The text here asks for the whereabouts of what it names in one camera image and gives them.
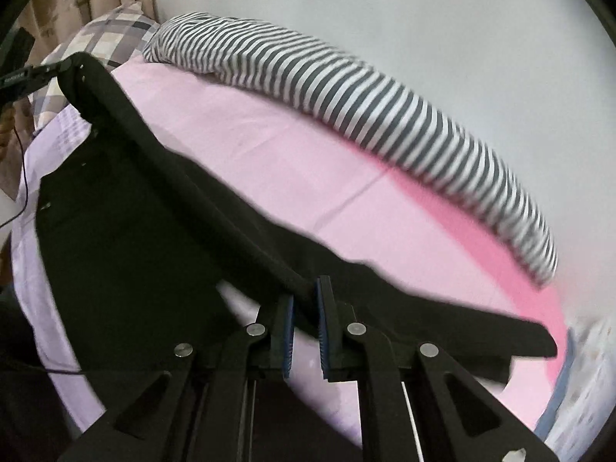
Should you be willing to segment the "black pants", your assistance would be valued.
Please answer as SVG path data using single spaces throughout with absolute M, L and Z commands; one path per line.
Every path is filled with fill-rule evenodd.
M 436 342 L 472 373 L 503 380 L 514 357 L 554 358 L 556 343 L 518 321 L 412 293 L 362 261 L 261 213 L 204 165 L 163 145 L 94 57 L 71 55 L 60 87 L 89 135 L 38 188 L 35 234 L 56 310 L 78 362 L 53 384 L 90 426 L 174 346 L 235 328 L 218 288 L 265 305 L 289 294 L 317 326 L 315 281 L 395 341 Z

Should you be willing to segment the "plaid pillow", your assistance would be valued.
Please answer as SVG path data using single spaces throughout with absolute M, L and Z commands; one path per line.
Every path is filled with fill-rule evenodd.
M 89 53 L 113 71 L 139 55 L 160 24 L 146 16 L 141 2 L 120 5 L 92 20 L 58 45 L 42 61 L 47 66 L 78 52 Z M 29 95 L 34 132 L 41 131 L 67 105 L 56 79 Z

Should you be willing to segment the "pink bed sheet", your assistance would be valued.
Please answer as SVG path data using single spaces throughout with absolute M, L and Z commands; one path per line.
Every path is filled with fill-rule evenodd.
M 559 348 L 555 359 L 515 359 L 505 386 L 479 381 L 531 430 L 548 418 L 567 349 L 556 290 L 534 288 L 470 216 L 281 103 L 139 57 L 113 74 L 160 142 L 205 165 L 268 218 L 367 262 L 401 288 L 543 323 Z M 89 132 L 72 106 L 39 132 L 26 153 L 28 208 L 13 223 L 17 296 L 38 354 L 46 367 L 67 371 L 78 362 L 43 268 L 34 208 L 42 177 Z M 356 386 L 327 384 L 316 340 L 300 331 L 295 352 L 293 392 L 359 444 Z

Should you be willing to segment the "grey white striped bolster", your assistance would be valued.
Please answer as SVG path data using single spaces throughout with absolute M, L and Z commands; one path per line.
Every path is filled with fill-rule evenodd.
M 556 275 L 544 215 L 496 151 L 359 57 L 270 22 L 201 12 L 162 24 L 143 56 L 299 110 L 459 204 L 536 285 Z

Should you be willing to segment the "white floral blanket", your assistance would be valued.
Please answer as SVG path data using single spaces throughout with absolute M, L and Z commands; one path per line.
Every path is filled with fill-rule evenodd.
M 565 362 L 534 434 L 561 461 L 578 461 L 615 407 L 615 320 L 569 321 Z

